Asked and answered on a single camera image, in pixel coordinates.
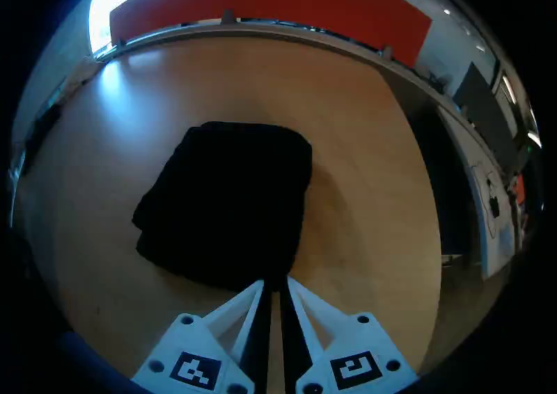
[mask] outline cable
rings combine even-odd
[[[485,201],[483,199],[483,194],[482,194],[482,189],[480,186],[480,180],[478,179],[478,176],[476,175],[476,172],[474,171],[474,168],[479,168],[482,170],[482,172],[485,174],[485,178],[487,180],[487,186],[489,187],[489,197],[491,197],[491,191],[492,191],[492,181],[487,177],[490,173],[493,173],[493,171],[488,172],[487,174],[485,173],[485,169],[483,168],[483,163],[481,161],[478,161],[476,164],[471,165],[470,166],[472,168],[472,173],[474,176],[474,180],[476,181],[476,184],[478,185],[478,190],[480,192],[480,199],[482,201],[482,206],[486,212],[487,215],[489,215],[489,213],[492,213],[491,209],[488,209]],[[489,224],[489,220],[487,221],[487,229],[489,230],[489,235],[492,237],[492,239],[495,239],[495,234],[497,233],[497,230],[493,231],[490,224]]]

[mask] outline orange panel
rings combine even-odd
[[[386,45],[410,67],[431,19],[405,0],[128,0],[110,13],[112,43],[183,22],[236,17],[279,19],[327,29],[376,49]]]

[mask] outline desk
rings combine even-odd
[[[274,123],[311,142],[292,276],[346,313],[372,312],[418,370],[441,283],[437,215],[418,145],[375,69],[279,40],[199,38],[143,49],[110,62],[66,104],[20,180],[17,220],[74,329],[131,377],[178,313],[204,315],[233,296],[135,251],[137,203],[187,128],[207,120]],[[283,383],[278,320],[275,310],[269,392]]]

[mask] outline screw hole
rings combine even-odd
[[[184,316],[182,317],[182,319],[180,320],[183,324],[191,324],[194,322],[194,319],[192,319],[190,316]]]
[[[321,385],[312,382],[304,387],[304,394],[321,394],[323,392],[323,387]]]
[[[149,362],[149,369],[158,374],[164,371],[164,364],[161,361],[153,360]]]
[[[226,389],[226,394],[247,394],[248,389],[240,384],[231,384]]]
[[[397,361],[396,359],[391,359],[389,362],[387,362],[387,369],[391,372],[394,371],[398,371],[398,369],[400,368],[400,362]]]

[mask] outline black cloth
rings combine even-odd
[[[135,210],[137,251],[208,285],[278,285],[295,259],[311,163],[311,145],[284,127],[190,128]]]

